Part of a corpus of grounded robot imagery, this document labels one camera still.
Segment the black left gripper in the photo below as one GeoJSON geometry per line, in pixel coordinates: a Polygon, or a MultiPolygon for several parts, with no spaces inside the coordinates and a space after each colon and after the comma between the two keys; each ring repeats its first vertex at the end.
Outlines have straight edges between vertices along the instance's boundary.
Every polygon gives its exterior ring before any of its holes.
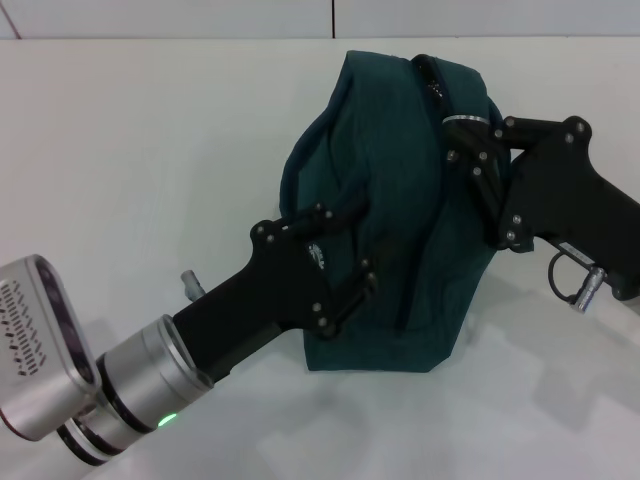
{"type": "Polygon", "coordinates": [[[310,330],[322,340],[339,336],[378,288],[375,262],[359,260],[330,288],[301,239],[346,232],[366,216],[369,205],[362,195],[305,208],[282,198],[281,219],[252,228],[253,251],[244,268],[173,317],[195,367],[217,382],[288,330],[310,330]]]}

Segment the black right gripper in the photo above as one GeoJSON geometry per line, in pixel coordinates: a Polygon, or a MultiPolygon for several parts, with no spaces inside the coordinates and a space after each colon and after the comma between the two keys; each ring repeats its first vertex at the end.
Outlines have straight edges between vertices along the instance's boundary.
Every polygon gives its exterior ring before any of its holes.
{"type": "Polygon", "coordinates": [[[616,299],[638,297],[639,204],[593,167],[586,120],[458,114],[442,127],[452,171],[490,246],[524,253],[539,237],[585,268],[603,269],[616,299]],[[512,150],[521,153],[511,164],[512,150]]]}

